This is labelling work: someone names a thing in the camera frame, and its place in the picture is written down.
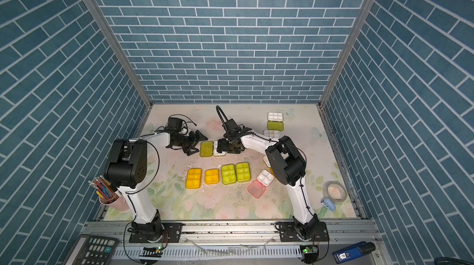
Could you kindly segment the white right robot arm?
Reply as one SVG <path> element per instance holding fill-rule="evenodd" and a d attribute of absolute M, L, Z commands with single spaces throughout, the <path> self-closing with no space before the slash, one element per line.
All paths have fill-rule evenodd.
<path fill-rule="evenodd" d="M 307 161 L 302 150 L 288 136 L 273 140 L 253 132 L 234 139 L 222 138 L 217 142 L 219 153 L 225 151 L 239 154 L 246 149 L 255 150 L 267 157 L 275 178 L 285 186 L 289 194 L 296 234 L 302 240 L 313 238 L 317 229 L 322 227 L 322 222 L 312 208 L 306 190 Z"/>

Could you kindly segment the green pillbox sideways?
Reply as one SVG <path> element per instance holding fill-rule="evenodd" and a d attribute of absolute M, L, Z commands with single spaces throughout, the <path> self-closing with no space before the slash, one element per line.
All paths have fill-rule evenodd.
<path fill-rule="evenodd" d="M 225 151 L 217 151 L 218 142 L 217 141 L 203 141 L 200 143 L 199 155 L 202 158 L 209 158 L 212 156 L 225 156 L 227 153 Z"/>

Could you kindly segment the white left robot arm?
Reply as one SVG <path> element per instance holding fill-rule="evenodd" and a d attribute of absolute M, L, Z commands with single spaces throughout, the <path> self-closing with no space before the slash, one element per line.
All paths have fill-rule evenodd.
<path fill-rule="evenodd" d="M 116 139 L 109 152 L 104 177 L 125 199 L 133 220 L 130 224 L 131 243 L 155 243 L 165 239 L 165 228 L 159 210 L 148 195 L 148 147 L 158 151 L 176 146 L 188 156 L 197 153 L 199 142 L 208 138 L 199 131 L 182 134 L 181 131 L 161 130 L 133 139 Z"/>

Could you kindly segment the small orange pillbox front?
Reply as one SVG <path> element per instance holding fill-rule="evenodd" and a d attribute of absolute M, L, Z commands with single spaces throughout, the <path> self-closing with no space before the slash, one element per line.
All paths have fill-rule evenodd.
<path fill-rule="evenodd" d="M 206 170 L 204 180 L 207 185 L 214 185 L 220 182 L 219 169 Z"/>

